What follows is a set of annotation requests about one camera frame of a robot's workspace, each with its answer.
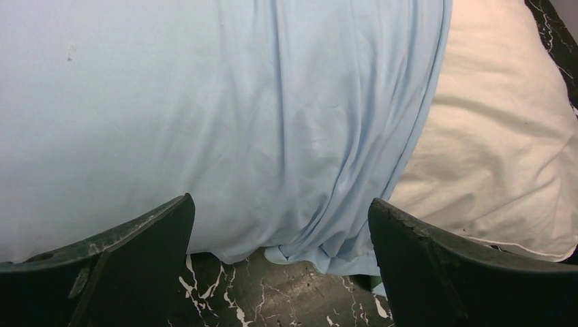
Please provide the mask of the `white pillow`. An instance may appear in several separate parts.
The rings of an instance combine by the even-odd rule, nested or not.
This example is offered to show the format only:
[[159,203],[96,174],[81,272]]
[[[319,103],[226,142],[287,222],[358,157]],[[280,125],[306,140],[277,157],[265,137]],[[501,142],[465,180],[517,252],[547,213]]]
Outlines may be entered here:
[[455,1],[436,94],[390,203],[549,262],[577,248],[577,117],[523,1]]

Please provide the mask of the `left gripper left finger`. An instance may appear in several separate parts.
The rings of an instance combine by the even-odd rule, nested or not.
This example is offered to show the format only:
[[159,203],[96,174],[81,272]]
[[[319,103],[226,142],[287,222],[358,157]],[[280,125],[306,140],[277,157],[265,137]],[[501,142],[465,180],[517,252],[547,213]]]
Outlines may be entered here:
[[1,264],[2,326],[166,326],[194,225],[189,194],[71,245]]

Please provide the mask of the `light blue pillowcase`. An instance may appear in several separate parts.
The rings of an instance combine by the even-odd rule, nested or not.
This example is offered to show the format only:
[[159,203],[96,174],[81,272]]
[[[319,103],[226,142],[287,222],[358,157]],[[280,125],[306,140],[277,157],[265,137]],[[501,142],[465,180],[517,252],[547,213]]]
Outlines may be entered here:
[[2,1],[1,260],[184,193],[187,250],[378,276],[367,211],[431,107],[450,1]]

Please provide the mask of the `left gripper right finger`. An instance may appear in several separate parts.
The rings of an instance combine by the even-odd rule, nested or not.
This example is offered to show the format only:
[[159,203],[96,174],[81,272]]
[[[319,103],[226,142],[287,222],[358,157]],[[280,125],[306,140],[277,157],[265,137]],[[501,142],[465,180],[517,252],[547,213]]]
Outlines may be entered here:
[[381,199],[371,241],[396,326],[576,326],[577,267],[500,251]]

